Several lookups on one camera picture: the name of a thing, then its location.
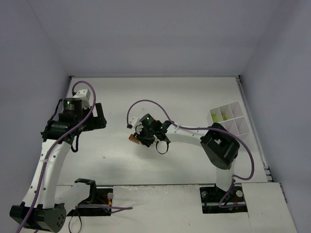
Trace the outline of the light green lego brick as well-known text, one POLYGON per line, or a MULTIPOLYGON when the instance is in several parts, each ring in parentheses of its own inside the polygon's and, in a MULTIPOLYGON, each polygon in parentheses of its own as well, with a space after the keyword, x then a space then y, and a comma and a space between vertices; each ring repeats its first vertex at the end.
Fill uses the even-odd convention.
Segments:
POLYGON ((211 118, 212 118, 213 122, 218 122, 216 114, 211 114, 211 118))

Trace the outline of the brown lego brick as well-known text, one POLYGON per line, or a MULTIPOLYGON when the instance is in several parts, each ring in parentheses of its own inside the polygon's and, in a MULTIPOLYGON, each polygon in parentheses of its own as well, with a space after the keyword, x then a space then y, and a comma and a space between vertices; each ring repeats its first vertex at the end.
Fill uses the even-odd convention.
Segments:
POLYGON ((134 142, 134 143, 137 143, 137 144, 140 144, 140 141, 133 135, 131 134, 128 138, 131 142, 134 142))

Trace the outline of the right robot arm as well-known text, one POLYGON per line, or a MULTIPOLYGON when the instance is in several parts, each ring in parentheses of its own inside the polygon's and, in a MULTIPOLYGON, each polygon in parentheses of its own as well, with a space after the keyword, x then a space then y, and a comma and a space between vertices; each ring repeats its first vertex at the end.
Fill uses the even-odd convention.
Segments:
POLYGON ((212 124, 211 130, 186 130, 174 126, 168 120, 162 123, 146 114, 142 118, 131 117, 129 125, 135 130, 136 140, 147 147, 164 142, 166 146, 170 143, 183 143, 202 148, 216 167, 216 187, 225 192, 229 190, 240 145, 227 132, 215 131, 225 131, 219 123, 212 124))

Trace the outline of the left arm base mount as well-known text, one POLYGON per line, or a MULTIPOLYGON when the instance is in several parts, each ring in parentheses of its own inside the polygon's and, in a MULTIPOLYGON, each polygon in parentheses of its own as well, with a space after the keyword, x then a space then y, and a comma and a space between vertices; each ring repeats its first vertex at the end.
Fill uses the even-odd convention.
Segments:
POLYGON ((82 230, 82 216, 111 216, 118 212, 133 210, 133 207, 118 207, 113 205, 113 188, 98 188, 96 182, 90 179, 79 178, 75 184, 86 184, 90 187, 89 196, 77 204, 76 208, 68 213, 70 220, 68 223, 68 231, 72 233, 71 222, 74 217, 78 217, 80 228, 78 233, 82 230))

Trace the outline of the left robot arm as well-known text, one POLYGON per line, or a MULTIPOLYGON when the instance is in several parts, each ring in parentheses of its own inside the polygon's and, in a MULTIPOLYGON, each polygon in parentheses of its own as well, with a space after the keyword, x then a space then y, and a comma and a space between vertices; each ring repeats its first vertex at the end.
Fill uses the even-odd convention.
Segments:
POLYGON ((13 205, 10 217, 19 227, 35 231, 59 232, 67 214, 80 204, 96 198, 96 182, 78 178, 74 185, 56 196, 57 182, 67 154, 77 152, 82 132, 103 129, 106 119, 101 103, 90 104, 87 98, 59 100, 63 111, 58 120, 48 120, 42 135, 42 150, 35 175, 21 204, 13 205))

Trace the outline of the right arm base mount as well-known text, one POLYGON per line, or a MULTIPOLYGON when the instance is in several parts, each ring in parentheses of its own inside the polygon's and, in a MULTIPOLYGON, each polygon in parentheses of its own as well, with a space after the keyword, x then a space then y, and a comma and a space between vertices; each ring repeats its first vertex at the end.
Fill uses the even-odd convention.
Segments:
POLYGON ((228 195, 216 186, 199 188, 203 214, 247 213, 246 201, 242 186, 235 185, 228 195))

